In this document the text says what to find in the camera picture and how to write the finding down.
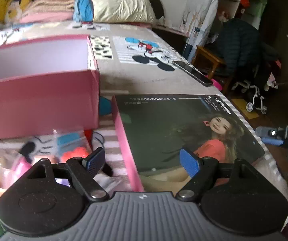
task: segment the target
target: mickey mouse print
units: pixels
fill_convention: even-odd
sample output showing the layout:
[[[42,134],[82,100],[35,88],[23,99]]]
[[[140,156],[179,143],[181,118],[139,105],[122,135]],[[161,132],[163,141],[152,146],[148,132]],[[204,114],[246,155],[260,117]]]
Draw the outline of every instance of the mickey mouse print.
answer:
[[[117,36],[113,41],[121,63],[157,65],[162,70],[174,71],[172,61],[180,60],[174,51],[156,42]]]

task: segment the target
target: wooden stool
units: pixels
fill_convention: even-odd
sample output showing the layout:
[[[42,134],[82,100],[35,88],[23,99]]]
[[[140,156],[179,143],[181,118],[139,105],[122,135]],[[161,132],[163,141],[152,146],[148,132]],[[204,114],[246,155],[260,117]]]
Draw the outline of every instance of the wooden stool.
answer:
[[[208,59],[209,61],[211,61],[213,63],[212,69],[208,72],[208,79],[211,80],[213,78],[213,76],[214,76],[216,68],[218,66],[220,66],[221,64],[225,65],[225,61],[222,58],[214,55],[211,51],[203,48],[202,46],[197,46],[196,47],[195,56],[194,56],[194,58],[193,58],[193,60],[191,62],[191,64],[193,66],[195,66],[195,63],[197,62],[198,57],[200,55],[204,56],[206,59]],[[226,83],[224,84],[224,87],[223,87],[223,90],[222,90],[223,94],[226,94],[228,86],[231,83],[232,79],[233,79],[233,75],[231,75],[231,76],[229,76],[227,78]]]

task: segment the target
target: woman's hair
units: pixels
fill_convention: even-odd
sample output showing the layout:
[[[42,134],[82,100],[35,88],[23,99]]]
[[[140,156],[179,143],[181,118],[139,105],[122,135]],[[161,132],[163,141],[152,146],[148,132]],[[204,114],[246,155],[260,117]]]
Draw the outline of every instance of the woman's hair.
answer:
[[[183,125],[181,127],[174,128],[177,135],[182,139],[185,145],[191,150],[195,151],[202,146],[207,140],[212,139],[212,130],[203,124],[203,121],[211,121],[215,117],[221,117],[226,119],[231,127],[226,131],[225,135],[221,135],[219,140],[225,145],[225,161],[233,163],[237,157],[236,153],[236,140],[244,135],[243,128],[238,122],[228,115],[214,114],[204,117],[199,117],[198,121],[194,121],[190,124]]]

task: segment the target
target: brown knitted blanket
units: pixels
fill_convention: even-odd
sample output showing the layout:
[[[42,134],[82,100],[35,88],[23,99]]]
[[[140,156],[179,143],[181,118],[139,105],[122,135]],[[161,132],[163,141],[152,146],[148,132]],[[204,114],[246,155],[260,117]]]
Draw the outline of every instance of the brown knitted blanket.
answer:
[[[74,11],[75,0],[35,0],[23,12],[23,17],[38,12]]]

